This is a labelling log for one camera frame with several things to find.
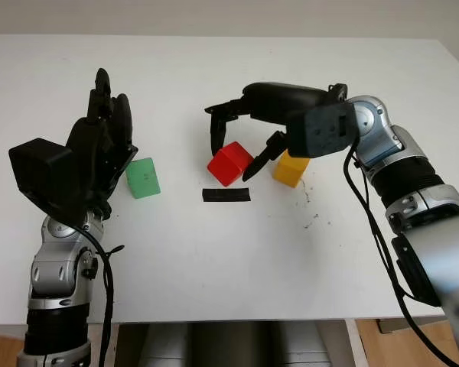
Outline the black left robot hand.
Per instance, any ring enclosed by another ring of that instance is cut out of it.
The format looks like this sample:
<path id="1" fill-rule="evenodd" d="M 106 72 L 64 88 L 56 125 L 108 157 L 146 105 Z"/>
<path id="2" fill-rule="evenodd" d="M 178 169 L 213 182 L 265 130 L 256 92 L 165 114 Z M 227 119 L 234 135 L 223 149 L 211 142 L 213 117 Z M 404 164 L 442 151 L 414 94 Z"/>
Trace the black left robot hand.
<path id="1" fill-rule="evenodd" d="M 108 199 L 138 148 L 132 143 L 132 114 L 127 95 L 111 95 L 109 74 L 98 69 L 90 90 L 87 114 L 79 119 L 67 139 L 76 158 L 83 207 L 107 220 Z"/>

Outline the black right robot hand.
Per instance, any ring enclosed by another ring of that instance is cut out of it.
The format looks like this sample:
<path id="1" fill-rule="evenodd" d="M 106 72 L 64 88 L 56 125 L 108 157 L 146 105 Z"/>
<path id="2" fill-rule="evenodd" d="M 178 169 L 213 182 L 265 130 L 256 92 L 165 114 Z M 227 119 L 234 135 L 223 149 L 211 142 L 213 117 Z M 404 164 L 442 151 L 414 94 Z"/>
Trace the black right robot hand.
<path id="1" fill-rule="evenodd" d="M 331 84 L 316 89 L 285 83 L 252 83 L 238 99 L 206 107 L 210 114 L 210 144 L 215 154 L 222 147 L 226 124 L 241 115 L 282 125 L 267 140 L 263 151 L 243 172 L 243 180 L 255 176 L 268 161 L 288 152 L 293 158 L 319 158 L 358 144 L 355 108 L 347 101 L 347 85 Z"/>

